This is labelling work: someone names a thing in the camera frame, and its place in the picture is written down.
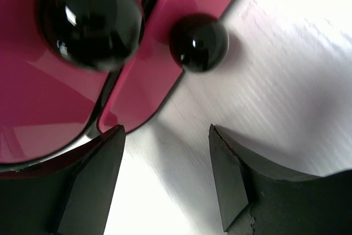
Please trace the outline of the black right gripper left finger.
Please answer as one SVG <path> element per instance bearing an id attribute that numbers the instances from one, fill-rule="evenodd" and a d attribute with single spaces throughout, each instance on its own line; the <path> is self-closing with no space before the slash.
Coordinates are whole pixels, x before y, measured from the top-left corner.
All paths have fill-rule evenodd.
<path id="1" fill-rule="evenodd" d="M 56 214 L 56 234 L 104 234 L 125 145 L 118 125 L 72 172 Z"/>

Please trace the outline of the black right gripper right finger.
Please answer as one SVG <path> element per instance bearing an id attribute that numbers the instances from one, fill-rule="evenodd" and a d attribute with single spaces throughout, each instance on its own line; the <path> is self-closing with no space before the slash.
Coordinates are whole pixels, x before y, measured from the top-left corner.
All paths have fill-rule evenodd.
<path id="1" fill-rule="evenodd" d="M 316 176 L 275 163 L 236 141 L 231 131 L 211 124 L 209 151 L 222 228 L 228 231 L 236 218 L 253 203 L 254 181 L 250 170 L 276 181 L 300 182 Z"/>

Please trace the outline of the black drawer knob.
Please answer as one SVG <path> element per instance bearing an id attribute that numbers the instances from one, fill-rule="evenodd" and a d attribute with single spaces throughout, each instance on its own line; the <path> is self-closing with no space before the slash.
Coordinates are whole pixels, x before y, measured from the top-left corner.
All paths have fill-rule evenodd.
<path id="1" fill-rule="evenodd" d="M 223 23 L 205 13 L 179 19 L 169 33 L 169 49 L 174 61 L 185 71 L 205 73 L 225 58 L 229 34 Z"/>
<path id="2" fill-rule="evenodd" d="M 132 58 L 145 27 L 139 0 L 36 0 L 36 22 L 54 54 L 99 72 Z"/>

